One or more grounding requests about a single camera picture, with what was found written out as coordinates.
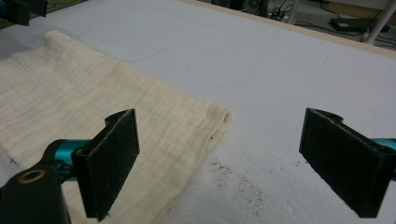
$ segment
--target white felt surface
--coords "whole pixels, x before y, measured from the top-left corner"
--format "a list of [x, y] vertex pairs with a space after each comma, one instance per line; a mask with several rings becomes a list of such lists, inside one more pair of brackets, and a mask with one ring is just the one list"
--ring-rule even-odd
[[163, 223], [395, 222], [394, 182], [378, 218], [361, 219], [298, 152], [308, 106], [394, 137], [394, 58], [174, 0], [91, 0], [1, 30], [0, 58], [52, 29], [233, 112]]

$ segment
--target folded cloth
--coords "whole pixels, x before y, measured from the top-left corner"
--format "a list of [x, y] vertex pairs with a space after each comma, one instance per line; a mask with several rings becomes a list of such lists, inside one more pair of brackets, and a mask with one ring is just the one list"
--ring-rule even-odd
[[[227, 127], [229, 111], [194, 99], [59, 31], [0, 62], [0, 148], [26, 169], [56, 139], [90, 139], [104, 118], [135, 108], [140, 154], [103, 223], [158, 223]], [[85, 217], [63, 184], [73, 223]]]

